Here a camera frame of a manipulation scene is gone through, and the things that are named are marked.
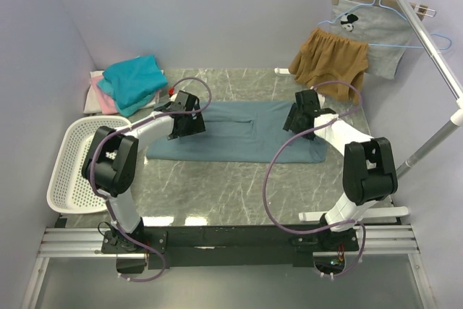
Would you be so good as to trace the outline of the grey-blue t shirt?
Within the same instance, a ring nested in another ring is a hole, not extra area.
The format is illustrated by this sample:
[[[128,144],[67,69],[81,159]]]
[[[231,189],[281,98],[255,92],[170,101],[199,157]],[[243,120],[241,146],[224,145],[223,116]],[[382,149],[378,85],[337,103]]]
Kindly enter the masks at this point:
[[[283,130],[290,101],[215,101],[203,112],[205,132],[148,146],[148,159],[268,163],[291,138]]]

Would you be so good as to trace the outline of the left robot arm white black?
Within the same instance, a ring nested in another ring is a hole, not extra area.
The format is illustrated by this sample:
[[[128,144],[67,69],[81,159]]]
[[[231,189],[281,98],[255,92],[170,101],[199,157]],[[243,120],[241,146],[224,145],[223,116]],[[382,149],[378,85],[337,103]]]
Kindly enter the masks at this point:
[[[82,177],[102,198],[119,244],[130,253],[145,242],[144,223],[135,207],[131,185],[138,153],[156,140],[173,140],[205,132],[200,100],[183,90],[146,117],[128,126],[99,127],[81,169]]]

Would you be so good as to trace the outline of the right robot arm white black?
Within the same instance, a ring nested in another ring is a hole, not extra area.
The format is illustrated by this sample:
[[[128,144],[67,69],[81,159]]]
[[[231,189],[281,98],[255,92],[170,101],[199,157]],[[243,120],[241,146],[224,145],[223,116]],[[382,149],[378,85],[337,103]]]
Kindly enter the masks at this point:
[[[320,137],[344,157],[343,194],[328,212],[320,217],[322,228],[317,233],[323,250],[335,250],[351,240],[350,229],[363,219],[396,218],[405,208],[373,206],[398,188],[394,157],[389,140],[374,138],[356,130],[330,108],[322,108],[314,90],[295,93],[283,129],[293,133],[306,130],[308,140]]]

